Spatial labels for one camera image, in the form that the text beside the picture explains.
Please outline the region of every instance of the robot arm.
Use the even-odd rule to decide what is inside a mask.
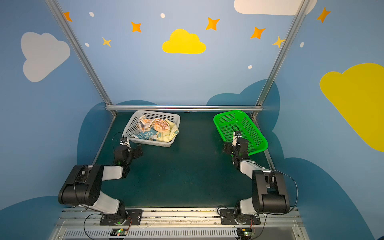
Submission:
[[[247,215],[262,212],[287,213],[290,208],[283,175],[265,169],[248,158],[248,140],[240,131],[233,134],[232,143],[224,143],[225,153],[231,154],[232,164],[252,179],[252,197],[239,201],[235,206],[235,220],[245,222]]]
[[[252,179],[252,197],[240,201],[242,214],[289,211],[288,193],[280,172],[264,169],[253,161],[241,161],[240,172]]]
[[[120,166],[75,165],[59,192],[59,203],[115,214],[120,201],[103,193],[101,182],[119,179],[122,173]]]
[[[114,166],[75,165],[68,175],[58,196],[60,204],[84,206],[102,213],[101,225],[121,225],[126,222],[124,202],[101,191],[106,180],[125,178],[133,159],[143,155],[141,145],[132,149],[126,137],[120,139],[116,148]]]

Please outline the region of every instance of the metal rail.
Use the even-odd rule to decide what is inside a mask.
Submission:
[[[221,220],[217,214],[216,207],[127,207],[126,209],[142,209],[142,220],[140,225],[131,226],[128,236],[125,238],[135,239],[148,239],[150,238],[163,238],[162,232],[170,231],[210,231],[208,236],[205,234],[181,234],[176,236],[169,236],[175,239],[199,237],[214,237],[217,234],[226,233],[225,236],[217,237],[232,237],[228,234],[227,230],[236,231],[236,227],[249,227],[249,225],[221,225]],[[84,234],[83,224],[88,234],[95,239],[113,239],[115,237],[110,236],[110,232],[116,226],[100,226],[99,215],[91,216],[87,219],[86,223],[84,220],[87,216],[92,213],[96,213],[93,210],[85,210],[82,207],[76,208],[65,208],[63,209],[61,216],[59,217],[50,240],[81,240],[89,239]],[[265,220],[265,214],[260,214],[260,221],[263,223]],[[286,215],[268,215],[266,219],[266,228],[291,229],[291,235],[294,235],[296,240],[309,240],[306,233],[303,221],[300,217],[300,213],[297,209]],[[255,225],[258,228],[258,232],[263,228],[263,224]]]
[[[305,13],[307,10],[307,7],[309,5],[310,0],[303,0],[298,8],[298,11],[292,21],[292,24],[288,30],[288,33],[285,37],[285,41],[283,42],[283,46],[281,47],[279,54],[277,55],[276,61],[273,64],[271,73],[269,74],[267,81],[264,84],[264,87],[260,93],[259,98],[257,99],[256,106],[262,106],[264,103],[264,100],[271,89],[271,86],[280,70],[281,65],[283,64],[283,61],[289,51],[289,48],[292,45],[293,40],[296,37],[297,32],[299,31],[299,28],[304,20]],[[252,117],[255,118],[258,112],[254,111],[252,113]]]
[[[45,0],[48,7],[50,8],[53,16],[55,17],[57,23],[63,30],[65,36],[68,38],[68,41],[71,43],[73,50],[79,57],[81,63],[83,64],[85,70],[87,71],[90,79],[92,80],[93,84],[95,85],[97,91],[101,95],[102,99],[104,100],[105,104],[112,105],[112,101],[109,98],[103,84],[101,83],[99,77],[96,74],[96,71],[93,69],[90,61],[88,60],[83,48],[80,45],[79,40],[77,39],[74,31],[72,30],[71,26],[69,25],[67,19],[63,15],[63,11],[57,2],[57,0]]]
[[[167,105],[107,105],[109,111],[261,111],[262,106],[167,106]]]

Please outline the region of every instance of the blue wall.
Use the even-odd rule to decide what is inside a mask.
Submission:
[[[268,77],[279,51],[273,43],[285,38],[293,20],[242,14],[233,0],[119,0],[108,7],[100,0],[59,3],[70,13],[70,25],[114,104],[207,105],[217,94],[240,94]],[[216,31],[206,30],[208,18],[220,19]],[[131,22],[141,23],[141,32],[133,32]],[[255,27],[265,28],[260,39],[251,39]],[[179,28],[197,34],[205,52],[164,52],[162,44]]]
[[[73,165],[92,162],[112,116],[70,46],[69,58],[41,81],[25,76],[24,33],[69,44],[44,0],[1,1],[0,22],[0,232],[5,239],[46,239],[62,207],[58,191]],[[35,222],[31,235],[12,235],[14,214]]]
[[[322,23],[324,7],[331,13]],[[375,0],[319,0],[279,71],[278,94],[268,94],[258,115],[276,167],[299,180],[298,206],[311,240],[384,235],[384,152],[363,141],[319,86],[331,71],[384,66],[383,9]],[[360,84],[361,91],[375,87],[368,79]],[[349,104],[356,102],[359,95]]]

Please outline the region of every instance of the green plastic basket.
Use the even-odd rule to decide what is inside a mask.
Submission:
[[[232,142],[232,127],[238,127],[241,131],[242,137],[248,140],[249,155],[262,152],[268,148],[268,142],[265,137],[248,117],[248,115],[243,111],[233,110],[217,114],[214,117],[214,123],[224,142]]]

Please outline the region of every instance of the black cable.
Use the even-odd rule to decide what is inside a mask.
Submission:
[[[83,223],[83,229],[84,229],[84,232],[85,232],[85,234],[87,235],[87,237],[89,237],[89,238],[92,239],[92,240],[95,240],[95,239],[91,238],[91,237],[88,235],[87,231],[85,230],[85,221],[86,221],[90,216],[92,216],[92,215],[101,215],[101,214],[91,214],[91,215],[89,215],[88,217],[86,217],[85,220],[84,220],[84,223]]]
[[[259,233],[259,235],[257,235],[257,237],[251,238],[250,240],[253,240],[253,239],[256,239],[256,238],[260,237],[260,235],[263,233],[264,227],[265,227],[265,222],[266,222],[266,217],[268,217],[268,214],[266,214],[266,216],[265,216],[264,225],[263,225],[262,231]]]
[[[233,129],[233,127],[237,127],[237,130],[240,132],[240,136],[241,136],[240,128],[239,128],[238,126],[236,126],[236,125],[233,125],[233,126],[232,126],[232,130],[233,130],[233,132],[235,132],[235,130]]]
[[[121,136],[124,137],[124,134],[122,132],[117,132],[117,133],[115,133],[115,135],[113,135],[112,140],[111,140],[113,152],[115,151],[115,146],[113,146],[113,139],[115,138],[116,134],[118,134],[118,133],[121,133]]]
[[[281,174],[283,174],[283,175],[286,175],[285,173],[280,172],[280,171],[277,170],[277,169],[273,169],[273,170],[278,171],[279,173],[281,173]],[[295,202],[295,204],[293,205],[293,207],[291,208],[291,210],[289,210],[288,212],[286,212],[286,213],[284,213],[284,214],[287,214],[287,213],[292,212],[292,210],[296,207],[296,205],[297,205],[297,199],[299,198],[299,190],[298,190],[298,188],[297,188],[296,181],[295,181],[293,178],[291,178],[290,176],[288,176],[288,175],[286,175],[286,176],[289,177],[290,179],[292,179],[292,181],[295,183],[295,186],[296,186],[296,202]],[[271,214],[271,215],[284,215],[284,214],[273,214],[273,213],[268,213],[268,214]]]
[[[218,214],[219,216],[220,216],[219,210],[222,209],[222,208],[229,209],[229,208],[227,208],[227,207],[225,207],[225,206],[221,206],[221,205],[218,206],[216,211],[217,211],[217,214]]]

